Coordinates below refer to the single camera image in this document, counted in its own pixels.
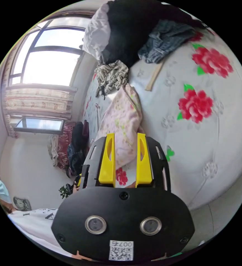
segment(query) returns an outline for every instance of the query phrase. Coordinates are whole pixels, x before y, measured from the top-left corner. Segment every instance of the blue face mask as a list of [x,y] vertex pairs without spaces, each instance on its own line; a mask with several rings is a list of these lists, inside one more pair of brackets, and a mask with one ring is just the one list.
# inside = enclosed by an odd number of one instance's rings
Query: blue face mask
[[5,201],[9,204],[12,203],[12,200],[9,196],[9,192],[1,180],[0,180],[0,199],[2,199],[3,201]]

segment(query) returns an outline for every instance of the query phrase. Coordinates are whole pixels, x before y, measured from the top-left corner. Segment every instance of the qr code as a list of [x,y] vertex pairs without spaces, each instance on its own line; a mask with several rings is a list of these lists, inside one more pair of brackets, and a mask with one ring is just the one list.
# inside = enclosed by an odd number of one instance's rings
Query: qr code
[[133,242],[111,240],[109,260],[115,260],[115,261],[133,260]]

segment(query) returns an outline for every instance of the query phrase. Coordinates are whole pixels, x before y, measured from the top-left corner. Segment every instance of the green plant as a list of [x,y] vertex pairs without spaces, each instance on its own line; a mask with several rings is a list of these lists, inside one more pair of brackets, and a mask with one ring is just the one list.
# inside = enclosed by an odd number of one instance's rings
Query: green plant
[[62,187],[59,189],[59,192],[60,192],[60,196],[62,196],[62,199],[63,199],[63,198],[67,198],[67,197],[69,196],[68,191],[67,191],[67,189],[65,188],[65,186],[62,186]]

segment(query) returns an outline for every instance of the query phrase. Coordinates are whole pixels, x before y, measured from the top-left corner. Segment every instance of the window frame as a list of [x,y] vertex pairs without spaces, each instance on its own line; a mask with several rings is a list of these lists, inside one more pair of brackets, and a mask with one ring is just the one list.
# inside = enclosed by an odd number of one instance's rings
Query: window frame
[[[80,17],[80,18],[82,18],[82,16],[73,16],[73,15],[68,16],[68,17]],[[47,30],[53,30],[53,29],[71,29],[72,30],[73,29],[73,30],[77,30],[77,31],[85,31],[85,28],[76,27],[76,26],[54,26],[54,27],[49,27],[48,28],[48,26],[52,23],[52,21],[54,19],[57,19],[57,18],[59,18],[59,17],[55,17],[55,18],[53,18],[51,20],[48,20],[47,23],[41,29],[38,26],[36,26],[34,29],[30,30],[27,33],[27,36],[25,37],[25,39],[21,43],[20,47],[18,48],[18,51],[17,51],[17,53],[15,55],[15,58],[13,60],[13,63],[12,63],[12,66],[11,66],[11,74],[10,74],[9,80],[8,80],[9,86],[12,86],[12,78],[15,78],[15,77],[20,77],[20,84],[23,84],[23,78],[24,78],[24,72],[25,72],[25,69],[26,69],[26,64],[28,62],[29,55],[32,52],[57,51],[57,52],[67,52],[67,53],[77,54],[77,55],[80,55],[80,57],[82,56],[83,50],[76,49],[76,48],[71,48],[71,47],[55,46],[55,45],[52,45],[52,46],[37,46],[37,47],[35,47],[35,45],[38,42],[39,38],[41,37],[42,33],[44,31],[47,31]],[[15,64],[17,62],[18,56],[20,54],[20,51],[21,51],[25,41],[27,40],[28,36],[30,34],[34,33],[34,32],[38,32],[38,34],[34,38],[32,44],[31,44],[31,46],[30,46],[30,48],[29,48],[29,50],[27,52],[27,55],[26,55],[25,60],[23,62],[22,71],[21,71],[21,73],[13,74],[14,68],[15,68]],[[72,73],[72,77],[71,77],[71,81],[70,81],[69,86],[72,86],[72,84],[73,84],[74,74],[75,74],[75,70]]]
[[[61,121],[62,123],[61,123],[61,126],[60,126],[60,129],[59,130],[27,128],[27,125],[26,125],[26,119],[27,118],[40,119],[40,120]],[[61,135],[63,133],[63,131],[64,131],[64,125],[65,125],[65,120],[64,119],[41,118],[41,117],[30,117],[30,116],[22,116],[22,117],[19,117],[19,119],[20,119],[19,122],[16,123],[15,126],[13,127],[13,130],[15,132],[43,133],[43,134],[56,134],[56,135]],[[22,121],[23,127],[16,127],[21,121]]]

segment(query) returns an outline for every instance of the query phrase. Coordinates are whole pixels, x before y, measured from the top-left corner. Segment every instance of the curtain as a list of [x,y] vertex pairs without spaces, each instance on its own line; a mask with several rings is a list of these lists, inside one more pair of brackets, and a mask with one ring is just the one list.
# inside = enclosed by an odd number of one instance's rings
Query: curtain
[[75,93],[67,86],[16,84],[6,88],[5,106],[9,115],[70,120]]
[[[71,10],[56,12],[45,20],[64,16],[79,16],[91,18],[95,11]],[[71,107],[75,91],[70,87],[43,84],[19,84],[9,86],[9,76],[12,65],[24,41],[23,36],[10,50],[1,80],[1,107],[8,135],[18,138],[17,132],[11,126],[11,115],[23,115],[39,118],[71,119]]]

